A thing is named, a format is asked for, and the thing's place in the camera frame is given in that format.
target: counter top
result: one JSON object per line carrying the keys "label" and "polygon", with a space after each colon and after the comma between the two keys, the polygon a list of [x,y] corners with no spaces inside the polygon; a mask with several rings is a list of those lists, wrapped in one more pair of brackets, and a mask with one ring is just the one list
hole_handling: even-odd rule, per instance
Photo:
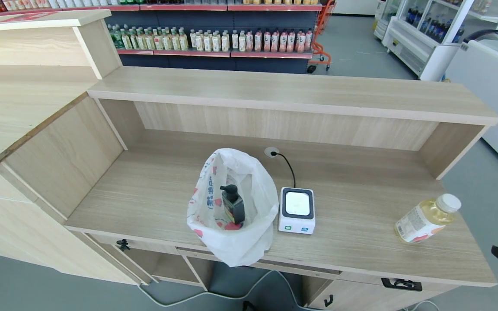
{"label": "counter top", "polygon": [[0,66],[0,157],[96,81],[90,67]]}
{"label": "counter top", "polygon": [[261,161],[279,190],[292,179],[283,161],[263,154],[263,146],[270,143],[289,158],[297,185],[313,189],[316,229],[310,236],[289,234],[279,232],[275,223],[264,260],[423,282],[496,284],[459,214],[454,224],[421,244],[405,244],[396,237],[399,218],[423,199],[444,192],[419,155],[407,150],[146,130],[111,165],[65,226],[208,250],[185,220],[203,163],[218,148],[242,150]]}
{"label": "counter top", "polygon": [[488,126],[498,122],[496,113],[461,84],[402,79],[121,67],[88,93],[113,100]]}
{"label": "counter top", "polygon": [[110,10],[25,12],[15,16],[0,16],[0,30],[83,26],[108,16],[111,16]]}

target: power cord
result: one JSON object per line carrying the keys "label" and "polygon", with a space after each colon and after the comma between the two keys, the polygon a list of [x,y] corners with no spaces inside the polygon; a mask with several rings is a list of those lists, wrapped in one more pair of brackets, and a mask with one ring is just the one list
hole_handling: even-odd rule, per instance
{"label": "power cord", "polygon": [[278,152],[276,152],[276,151],[272,151],[270,154],[271,154],[271,156],[272,156],[272,157],[275,157],[275,156],[277,156],[277,155],[278,155],[278,156],[282,156],[282,158],[284,158],[284,160],[287,162],[287,165],[289,166],[289,170],[291,171],[291,175],[293,176],[293,187],[294,187],[294,188],[297,188],[297,187],[296,187],[296,182],[295,182],[295,173],[293,173],[293,168],[292,168],[292,167],[291,167],[291,165],[289,164],[289,161],[287,161],[287,158],[286,158],[283,154],[278,153]]}
{"label": "power cord", "polygon": [[[278,270],[270,270],[268,272],[266,272],[263,276],[261,276],[261,278],[259,278],[255,284],[249,289],[249,291],[247,292],[247,294],[241,296],[241,297],[230,297],[230,296],[225,296],[225,295],[220,295],[220,294],[216,294],[216,293],[211,293],[211,292],[202,292],[202,293],[199,293],[197,295],[193,295],[191,297],[187,297],[186,299],[182,299],[180,301],[176,301],[174,303],[168,303],[168,304],[164,304],[164,303],[160,303],[158,302],[158,300],[154,299],[153,296],[151,296],[150,293],[148,293],[141,285],[138,285],[137,287],[140,289],[140,291],[142,291],[142,293],[144,293],[147,297],[149,297],[149,299],[151,299],[156,305],[159,305],[161,307],[173,307],[174,305],[179,305],[180,303],[184,303],[186,301],[189,301],[189,300],[192,300],[192,299],[195,299],[199,296],[202,296],[202,295],[212,295],[212,296],[215,296],[215,297],[220,297],[220,298],[224,298],[224,299],[231,299],[231,300],[242,300],[242,299],[246,299],[249,294],[251,294],[251,292],[253,291],[253,289],[255,289],[255,287],[257,287],[257,284],[259,284],[263,279],[265,279],[265,277],[267,277],[270,273],[273,273],[273,272],[276,272],[278,273],[282,278],[283,280],[285,281],[285,283],[287,283],[287,287],[289,288],[289,291],[291,292],[291,297],[293,298],[293,301],[295,302],[295,304],[300,308],[300,309],[303,309],[303,310],[307,310],[307,311],[316,311],[317,309],[312,309],[312,308],[306,308],[306,307],[301,307],[300,305],[297,304],[297,299],[295,298],[295,293],[293,293],[293,288],[291,288],[291,285],[289,285],[289,282],[287,281],[287,278],[285,278],[285,276],[279,272]],[[403,308],[401,309],[401,311],[416,311],[417,307],[423,303],[431,303],[435,309],[437,309],[437,311],[439,311],[439,307],[437,307],[437,305],[435,305],[435,303],[431,302],[431,301],[422,301],[420,303],[418,303],[417,305],[415,305],[415,307],[411,310],[409,310],[408,308]]]}

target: cabinet door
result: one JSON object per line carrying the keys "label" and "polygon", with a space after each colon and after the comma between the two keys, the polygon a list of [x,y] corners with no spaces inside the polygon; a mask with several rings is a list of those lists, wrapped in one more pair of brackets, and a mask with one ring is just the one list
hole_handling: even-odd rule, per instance
{"label": "cabinet door", "polygon": [[0,199],[0,255],[77,276],[139,284],[33,203]]}
{"label": "cabinet door", "polygon": [[438,294],[440,293],[404,291],[381,285],[335,280],[316,295],[309,307],[336,311],[395,311]]}

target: wall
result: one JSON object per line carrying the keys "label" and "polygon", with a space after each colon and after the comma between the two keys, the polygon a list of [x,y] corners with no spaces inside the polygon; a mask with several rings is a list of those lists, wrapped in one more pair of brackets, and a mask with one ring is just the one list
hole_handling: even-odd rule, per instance
{"label": "wall", "polygon": [[336,0],[334,13],[374,15],[378,0]]}

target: bottle label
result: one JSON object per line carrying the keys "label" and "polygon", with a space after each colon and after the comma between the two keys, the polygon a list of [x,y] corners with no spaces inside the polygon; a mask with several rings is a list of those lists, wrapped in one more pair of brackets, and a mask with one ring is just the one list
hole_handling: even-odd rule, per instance
{"label": "bottle label", "polygon": [[421,242],[440,232],[445,226],[432,224],[422,212],[420,206],[413,208],[401,220],[395,223],[395,229],[403,240],[409,243]]}

